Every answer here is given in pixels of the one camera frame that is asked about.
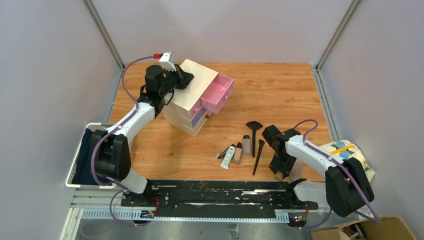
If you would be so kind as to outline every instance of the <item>white wall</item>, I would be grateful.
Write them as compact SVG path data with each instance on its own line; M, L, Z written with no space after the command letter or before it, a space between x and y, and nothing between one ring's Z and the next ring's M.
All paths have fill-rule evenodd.
M424 239L424 2L364 0L322 70L341 138L376 175L378 213Z
M94 0L124 62L316 64L351 0Z
M81 0L2 0L0 36L0 239L58 239L66 174L118 68Z

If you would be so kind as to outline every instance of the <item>wooden tabletop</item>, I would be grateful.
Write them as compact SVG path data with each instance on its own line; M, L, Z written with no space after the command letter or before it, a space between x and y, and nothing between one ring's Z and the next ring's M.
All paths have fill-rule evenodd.
M128 69L125 84L138 98L145 84L145 69L153 63L136 63ZM273 181L268 168L274 151L265 143L255 176L256 158L243 155L241 164L230 163L226 170L215 159L231 144L252 135L247 122L258 121L263 128L275 125L280 131L292 128L305 119L316 119L318 128L308 135L317 145L330 142L330 135L309 64L298 63L200 63L234 79L234 91L219 114L212 114L196 137L168 124L161 113L135 137L131 149L132 167L148 179L250 180ZM119 121L134 106L122 86L114 103L110 122ZM313 123L297 128L304 133ZM302 177L311 181L324 179L303 164Z

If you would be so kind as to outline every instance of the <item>gray floor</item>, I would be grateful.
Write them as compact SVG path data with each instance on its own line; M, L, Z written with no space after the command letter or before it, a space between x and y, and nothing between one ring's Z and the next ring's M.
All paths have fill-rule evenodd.
M318 223L324 216L311 212L308 224ZM341 218L332 214L323 227L357 220L356 215ZM225 222L176 222L153 221L147 226L122 226L113 220L84 220L83 232L86 236L95 236L108 231L95 239L102 240L311 240L310 231L297 231L287 228L285 224L275 223L225 223ZM84 238L80 232L77 240Z

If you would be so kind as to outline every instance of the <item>robotic arm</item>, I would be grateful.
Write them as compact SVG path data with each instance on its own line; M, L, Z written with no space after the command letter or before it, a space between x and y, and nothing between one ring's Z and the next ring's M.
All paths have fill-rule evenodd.
M276 126L271 125L265 128L262 136L275 150L269 164L269 168L274 174L282 174L283 178L288 177L296 159L301 159L325 177L325 182L306 182L305 179L293 182L292 190L298 200L328 204L341 217L346 217L365 205L351 179L346 176L338 164L330 159L334 159L347 169L369 202L374 200L374 193L365 171L361 162L356 158L351 157L345 160L308 140L304 142L304 136L293 128L280 132ZM329 158L312 148L326 153Z
M119 122L106 130L96 130L91 136L90 156L101 138L118 128L100 144L94 158L95 172L119 182L135 194L143 194L149 181L131 167L130 149L134 137L167 105L164 99L167 94L172 93L173 97L175 89L186 89L194 78L193 74L174 64L173 58L173 52L165 52L159 59L162 66L149 66L137 104Z

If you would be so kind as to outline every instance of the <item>blue cloth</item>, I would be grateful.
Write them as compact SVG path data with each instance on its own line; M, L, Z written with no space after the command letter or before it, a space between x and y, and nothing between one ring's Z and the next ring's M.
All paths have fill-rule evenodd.
M78 158L76 159L76 172L72 179L72 184L83 184L83 185L98 185L90 172L91 168L91 156L90 156L90 144L92 139L93 131L86 129L84 136L82 137L81 147L79 148ZM107 183L110 180L98 176L98 179L102 183Z

